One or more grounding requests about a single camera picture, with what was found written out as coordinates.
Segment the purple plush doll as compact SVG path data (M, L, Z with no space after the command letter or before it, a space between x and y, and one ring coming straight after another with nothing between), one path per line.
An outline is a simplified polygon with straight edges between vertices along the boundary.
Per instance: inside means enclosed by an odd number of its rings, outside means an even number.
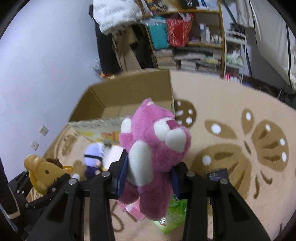
M86 170L84 175L87 179L92 179L102 172L103 143L92 143L84 151L84 164Z

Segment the yellow plush dog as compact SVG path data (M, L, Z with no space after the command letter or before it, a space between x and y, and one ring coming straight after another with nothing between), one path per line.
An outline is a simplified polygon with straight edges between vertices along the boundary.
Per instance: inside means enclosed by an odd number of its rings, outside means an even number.
M31 154L24 159L24 167L29 171L29 178L32 186L37 192L46 195L50 186L64 174L71 173L72 166L64 166L59 159L48 158Z

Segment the red gift bag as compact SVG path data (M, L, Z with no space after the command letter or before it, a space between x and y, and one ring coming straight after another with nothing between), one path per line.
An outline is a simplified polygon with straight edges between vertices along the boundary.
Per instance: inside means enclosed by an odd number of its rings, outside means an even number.
M166 18L168 43L171 47L185 47L189 42L189 33L192 29L193 15L179 13L173 18Z

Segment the wall socket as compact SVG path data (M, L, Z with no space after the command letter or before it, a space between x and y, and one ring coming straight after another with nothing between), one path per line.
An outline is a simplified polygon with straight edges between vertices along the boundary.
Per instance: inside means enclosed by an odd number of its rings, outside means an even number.
M36 151L36 150L38 149L38 147L39 147L39 144L38 144L36 141L32 140L32 142L30 143L30 147L31 147L34 151Z
M46 136L48 133L49 129L46 126L41 126L39 129L39 132L43 135Z

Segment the cardboard box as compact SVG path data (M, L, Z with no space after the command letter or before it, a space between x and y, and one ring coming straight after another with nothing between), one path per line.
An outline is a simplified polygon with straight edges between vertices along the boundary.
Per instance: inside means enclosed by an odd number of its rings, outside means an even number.
M174 111L169 70L126 72L91 85L80 97L68 123L90 141L117 143L124 118L132 116L147 98Z

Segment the wooden bookshelf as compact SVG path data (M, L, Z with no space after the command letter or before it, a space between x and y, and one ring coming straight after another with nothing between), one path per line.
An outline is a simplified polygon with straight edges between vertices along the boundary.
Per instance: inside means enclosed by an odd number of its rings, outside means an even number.
M152 58L159 69L199 71L222 76L225 61L225 34L221 1L137 1L142 18L173 18L179 13L193 15L189 42L185 47L155 50L145 24Z

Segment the upper wall socket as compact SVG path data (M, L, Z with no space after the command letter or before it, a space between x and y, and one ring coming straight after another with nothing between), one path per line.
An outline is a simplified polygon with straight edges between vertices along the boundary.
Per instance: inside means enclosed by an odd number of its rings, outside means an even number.
M48 133L49 129L46 126L41 126L39 129L39 132L43 135L46 136Z

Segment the pink plush bear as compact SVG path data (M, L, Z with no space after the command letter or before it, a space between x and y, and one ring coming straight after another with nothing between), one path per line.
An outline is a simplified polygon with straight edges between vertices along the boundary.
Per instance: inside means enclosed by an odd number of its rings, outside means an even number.
M162 219L172 196L171 169L191 147L190 131L167 109L145 99L121 124L119 143L128 153L127 178L119 201L139 201L150 220Z

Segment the green tissue pack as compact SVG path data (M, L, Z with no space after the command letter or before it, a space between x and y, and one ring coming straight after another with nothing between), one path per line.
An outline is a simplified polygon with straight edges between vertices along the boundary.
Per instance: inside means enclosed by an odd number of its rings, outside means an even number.
M179 200L175 194L172 195L166 215L153 223L167 234L185 222L187 210L187 199Z

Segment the white puffer jacket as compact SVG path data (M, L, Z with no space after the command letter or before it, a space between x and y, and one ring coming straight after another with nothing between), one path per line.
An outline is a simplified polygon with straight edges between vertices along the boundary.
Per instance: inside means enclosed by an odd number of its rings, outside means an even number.
M135 1L97 0L92 5L93 19L104 35L125 30L142 19L142 11Z

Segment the lower wall socket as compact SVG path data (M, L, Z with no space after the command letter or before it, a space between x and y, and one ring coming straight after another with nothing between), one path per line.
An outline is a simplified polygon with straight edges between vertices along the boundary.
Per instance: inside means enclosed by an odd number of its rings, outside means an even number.
M36 141L32 140L32 142L30 143L30 147L31 147L34 151L36 151L36 150L38 149L38 147L39 147L39 144L38 144Z

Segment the teal bag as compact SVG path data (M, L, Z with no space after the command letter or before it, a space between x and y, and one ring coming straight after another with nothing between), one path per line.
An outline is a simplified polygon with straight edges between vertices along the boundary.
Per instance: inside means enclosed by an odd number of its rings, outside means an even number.
M166 19L161 16L148 18L145 24L149 30L152 45L155 50L167 49L169 47Z

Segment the beige patterned rug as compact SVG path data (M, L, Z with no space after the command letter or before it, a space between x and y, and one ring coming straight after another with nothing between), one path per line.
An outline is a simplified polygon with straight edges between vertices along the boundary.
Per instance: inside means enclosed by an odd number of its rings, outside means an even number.
M192 136L188 168L226 168L271 240L285 239L295 212L295 110L214 76L172 71L171 85L176 119Z

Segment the black coat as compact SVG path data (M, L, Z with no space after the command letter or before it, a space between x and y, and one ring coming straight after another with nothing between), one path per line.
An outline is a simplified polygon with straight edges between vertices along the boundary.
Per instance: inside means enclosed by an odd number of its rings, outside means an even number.
M121 72L116 53L113 48L112 35L104 35L100 31L99 24L93 17L93 5L89 6L89 15L95 24L95 35L97 49L102 73L107 76L116 75Z

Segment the black tissue pack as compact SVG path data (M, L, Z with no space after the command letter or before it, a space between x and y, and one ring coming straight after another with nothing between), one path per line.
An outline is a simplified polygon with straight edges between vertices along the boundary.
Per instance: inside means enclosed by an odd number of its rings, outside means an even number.
M205 174L205 178L212 181L219 181L220 179L229 180L228 171L226 168L209 171Z

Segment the white rolling cart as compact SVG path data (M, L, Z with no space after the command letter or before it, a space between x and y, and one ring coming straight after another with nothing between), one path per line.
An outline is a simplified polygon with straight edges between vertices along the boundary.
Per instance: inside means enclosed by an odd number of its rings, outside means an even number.
M224 79L242 84L246 63L247 38L235 31L225 32Z

